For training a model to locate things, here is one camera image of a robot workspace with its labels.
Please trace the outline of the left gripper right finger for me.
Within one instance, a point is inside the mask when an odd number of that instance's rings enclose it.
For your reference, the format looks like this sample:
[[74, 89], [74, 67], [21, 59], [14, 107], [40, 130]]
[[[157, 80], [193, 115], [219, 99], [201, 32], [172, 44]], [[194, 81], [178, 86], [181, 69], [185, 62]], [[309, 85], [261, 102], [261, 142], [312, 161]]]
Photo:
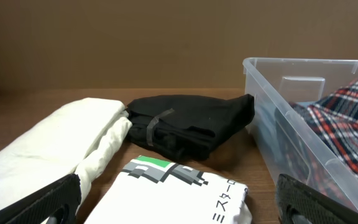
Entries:
[[282, 224], [358, 224], [358, 213], [287, 174], [276, 184]]

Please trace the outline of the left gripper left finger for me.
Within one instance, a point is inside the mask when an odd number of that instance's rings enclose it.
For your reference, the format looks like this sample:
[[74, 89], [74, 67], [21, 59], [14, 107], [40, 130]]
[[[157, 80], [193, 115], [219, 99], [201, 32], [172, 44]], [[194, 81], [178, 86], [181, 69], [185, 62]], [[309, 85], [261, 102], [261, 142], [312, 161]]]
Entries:
[[0, 224], [75, 223], [80, 203], [80, 178], [68, 174], [0, 210]]

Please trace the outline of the blue denim jeans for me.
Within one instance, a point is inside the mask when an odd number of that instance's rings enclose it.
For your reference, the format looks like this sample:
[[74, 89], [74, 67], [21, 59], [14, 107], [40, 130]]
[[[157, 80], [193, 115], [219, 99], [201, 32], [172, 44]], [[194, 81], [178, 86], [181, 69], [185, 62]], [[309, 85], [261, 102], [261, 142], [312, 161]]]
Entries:
[[287, 154], [302, 155], [310, 150], [318, 139], [302, 117], [302, 110], [295, 107], [281, 111], [271, 100], [257, 97], [252, 133], [260, 150], [275, 161], [285, 161]]

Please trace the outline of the red navy plaid shirt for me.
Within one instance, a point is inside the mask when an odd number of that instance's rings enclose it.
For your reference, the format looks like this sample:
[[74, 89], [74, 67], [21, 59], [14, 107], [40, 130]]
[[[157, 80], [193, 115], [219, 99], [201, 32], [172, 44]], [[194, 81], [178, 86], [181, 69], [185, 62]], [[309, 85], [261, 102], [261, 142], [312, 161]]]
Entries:
[[[307, 106], [294, 102], [290, 106], [358, 180], [358, 79]], [[300, 138], [295, 144], [299, 150], [292, 152], [288, 141], [281, 143], [290, 175], [311, 181], [322, 194], [343, 199], [339, 187], [327, 179], [328, 173], [318, 170], [318, 161], [306, 151]]]

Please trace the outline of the black garment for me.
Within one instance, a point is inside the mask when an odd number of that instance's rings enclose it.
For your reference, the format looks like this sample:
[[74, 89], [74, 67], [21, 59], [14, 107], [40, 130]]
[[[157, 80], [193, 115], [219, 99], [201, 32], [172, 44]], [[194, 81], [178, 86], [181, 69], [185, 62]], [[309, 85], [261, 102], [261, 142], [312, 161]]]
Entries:
[[173, 161], [209, 155], [254, 118], [254, 97], [224, 100], [199, 95], [159, 95], [133, 100], [127, 138]]

